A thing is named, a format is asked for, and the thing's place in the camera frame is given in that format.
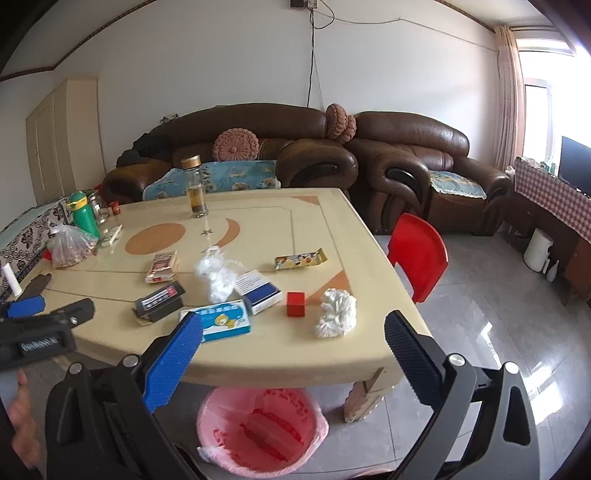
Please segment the tiled floor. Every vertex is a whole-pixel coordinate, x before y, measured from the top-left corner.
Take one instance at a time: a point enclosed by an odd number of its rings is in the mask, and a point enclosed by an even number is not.
[[[384,248],[387,240],[378,238]],[[519,365],[531,392],[541,478],[546,480],[591,418],[591,310],[581,301],[564,307],[559,286],[530,271],[500,235],[448,235],[444,240],[449,268],[418,308],[446,352],[460,352],[472,364],[484,367],[497,368],[507,360]],[[399,273],[406,281],[404,273]],[[35,416],[42,427],[43,402],[63,371],[45,362],[28,372]],[[339,406],[349,389],[350,385],[310,389],[329,420],[330,433],[312,458],[291,475],[294,480],[340,480],[373,466],[394,469],[431,415],[403,381],[365,421],[345,426]],[[181,384],[170,404],[157,412],[171,437],[196,446],[195,416],[208,390]],[[451,459],[461,457],[477,414],[474,404]],[[216,466],[203,468],[214,479],[233,478]]]

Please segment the medicine box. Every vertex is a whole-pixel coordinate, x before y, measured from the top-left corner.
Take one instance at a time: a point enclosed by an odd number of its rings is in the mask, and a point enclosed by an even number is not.
[[[236,280],[236,292],[242,297],[251,315],[283,300],[283,293],[257,270],[240,275]]]
[[[242,300],[181,310],[178,321],[180,322],[188,312],[197,312],[201,316],[204,342],[242,335],[251,331],[251,323]]]

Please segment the white wardrobe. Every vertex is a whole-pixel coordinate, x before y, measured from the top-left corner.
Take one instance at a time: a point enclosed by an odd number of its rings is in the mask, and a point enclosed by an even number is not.
[[[38,204],[102,182],[96,79],[67,79],[27,117],[27,151]]]

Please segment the human hand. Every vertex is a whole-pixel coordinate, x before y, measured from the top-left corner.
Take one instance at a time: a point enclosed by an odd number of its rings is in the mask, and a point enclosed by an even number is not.
[[[18,371],[18,393],[8,409],[8,418],[15,430],[12,448],[27,468],[34,467],[41,456],[41,445],[37,440],[37,424],[31,416],[31,394],[27,387],[25,372]]]

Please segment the blue gripper pad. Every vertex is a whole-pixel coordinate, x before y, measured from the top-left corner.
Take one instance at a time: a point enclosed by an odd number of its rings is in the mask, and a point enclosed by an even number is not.
[[[45,300],[39,295],[37,297],[11,303],[6,312],[6,316],[10,319],[19,319],[23,317],[31,317],[43,310],[45,310]]]
[[[146,373],[144,402],[150,413],[166,405],[203,339],[201,317],[191,312]]]

